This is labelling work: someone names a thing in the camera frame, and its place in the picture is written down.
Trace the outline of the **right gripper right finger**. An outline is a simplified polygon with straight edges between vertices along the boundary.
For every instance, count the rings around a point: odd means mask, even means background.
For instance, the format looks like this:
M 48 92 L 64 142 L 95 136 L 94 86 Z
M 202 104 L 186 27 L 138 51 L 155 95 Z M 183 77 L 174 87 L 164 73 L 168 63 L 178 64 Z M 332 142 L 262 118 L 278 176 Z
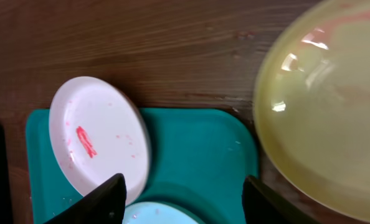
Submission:
M 242 206 L 247 224 L 319 224 L 252 175 L 243 183 Z

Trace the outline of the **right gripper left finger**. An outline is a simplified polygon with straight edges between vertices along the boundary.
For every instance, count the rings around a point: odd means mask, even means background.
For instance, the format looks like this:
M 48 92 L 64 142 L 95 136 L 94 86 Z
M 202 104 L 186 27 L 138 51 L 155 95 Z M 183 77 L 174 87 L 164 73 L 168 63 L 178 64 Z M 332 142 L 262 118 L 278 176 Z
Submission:
M 117 173 L 47 224 L 121 223 L 125 201 L 125 178 Z

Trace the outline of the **white plate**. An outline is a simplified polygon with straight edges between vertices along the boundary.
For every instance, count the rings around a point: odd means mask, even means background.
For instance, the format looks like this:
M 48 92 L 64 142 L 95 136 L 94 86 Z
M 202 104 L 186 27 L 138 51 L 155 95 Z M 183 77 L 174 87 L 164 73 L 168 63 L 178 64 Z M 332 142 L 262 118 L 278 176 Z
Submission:
M 117 173 L 125 177 L 126 205 L 141 195 L 151 167 L 147 128 L 111 84 L 94 77 L 65 82 L 50 106 L 49 136 L 62 173 L 80 195 Z

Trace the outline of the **yellow-green plate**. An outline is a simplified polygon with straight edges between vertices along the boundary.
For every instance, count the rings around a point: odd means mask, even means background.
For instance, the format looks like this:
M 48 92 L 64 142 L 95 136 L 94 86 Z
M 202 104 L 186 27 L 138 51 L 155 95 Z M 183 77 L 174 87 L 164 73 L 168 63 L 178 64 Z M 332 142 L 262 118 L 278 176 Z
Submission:
M 280 35 L 259 70 L 254 121 L 298 190 L 370 222 L 370 0 L 323 1 Z

